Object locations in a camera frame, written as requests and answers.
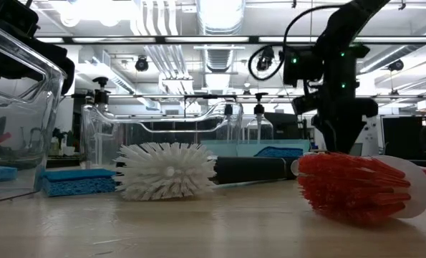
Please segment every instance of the clear plastic bin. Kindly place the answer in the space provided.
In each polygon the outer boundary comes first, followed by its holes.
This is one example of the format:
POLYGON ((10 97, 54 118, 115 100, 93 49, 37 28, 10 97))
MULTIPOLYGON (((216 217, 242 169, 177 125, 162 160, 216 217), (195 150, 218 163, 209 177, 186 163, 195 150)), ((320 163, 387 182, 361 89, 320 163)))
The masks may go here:
POLYGON ((37 175, 46 168, 65 75, 49 60, 1 30, 0 53, 43 78, 39 82, 27 78, 0 79, 1 200, 36 191, 37 175))
MULTIPOLYGON (((242 115, 243 107, 236 102, 217 103, 197 118, 120 118, 118 114, 107 112, 105 107, 83 105, 81 166, 113 169, 121 145, 142 143, 220 140, 231 145, 229 150, 236 156, 242 115)), ((210 151, 218 155, 214 146, 210 151)))

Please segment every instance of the black brush handle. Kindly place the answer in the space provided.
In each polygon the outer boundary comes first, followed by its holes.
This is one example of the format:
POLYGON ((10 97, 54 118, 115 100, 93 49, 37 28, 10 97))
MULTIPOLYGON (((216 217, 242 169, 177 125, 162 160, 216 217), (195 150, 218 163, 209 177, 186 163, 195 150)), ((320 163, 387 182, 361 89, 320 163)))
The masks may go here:
POLYGON ((297 158, 237 158, 218 157, 216 176, 212 178, 217 184, 241 183, 276 179, 295 179, 291 164, 297 158))

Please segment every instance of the wooden table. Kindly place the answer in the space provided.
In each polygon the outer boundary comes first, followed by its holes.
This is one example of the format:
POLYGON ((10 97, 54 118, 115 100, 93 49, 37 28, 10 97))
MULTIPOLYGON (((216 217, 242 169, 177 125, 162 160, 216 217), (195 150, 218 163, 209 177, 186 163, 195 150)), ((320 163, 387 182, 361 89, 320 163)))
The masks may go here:
POLYGON ((426 212, 359 228, 314 214, 295 181, 201 199, 128 202, 116 193, 0 203, 0 258, 426 257, 426 212))

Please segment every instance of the brush bristles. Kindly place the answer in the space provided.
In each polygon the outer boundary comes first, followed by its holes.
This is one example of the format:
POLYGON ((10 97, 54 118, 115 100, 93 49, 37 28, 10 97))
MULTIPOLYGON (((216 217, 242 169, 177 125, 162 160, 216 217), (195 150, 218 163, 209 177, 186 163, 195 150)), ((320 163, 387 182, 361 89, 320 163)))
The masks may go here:
POLYGON ((209 161, 211 152, 205 146, 187 143, 144 143, 140 146, 122 146, 115 161, 125 163, 117 171, 127 200, 147 201, 180 198, 211 191, 214 183, 215 161, 209 161))
POLYGON ((299 159, 301 192, 315 211, 362 224, 405 208, 405 174, 373 158, 319 154, 299 159))

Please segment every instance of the red bristle brush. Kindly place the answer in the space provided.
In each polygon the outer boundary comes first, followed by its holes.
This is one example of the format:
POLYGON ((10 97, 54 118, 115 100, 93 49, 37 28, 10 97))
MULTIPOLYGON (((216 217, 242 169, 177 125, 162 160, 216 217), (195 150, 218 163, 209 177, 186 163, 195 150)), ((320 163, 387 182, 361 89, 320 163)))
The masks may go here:
POLYGON ((401 158, 315 154, 291 168, 313 210, 334 219, 373 224, 426 209, 426 168, 401 158))

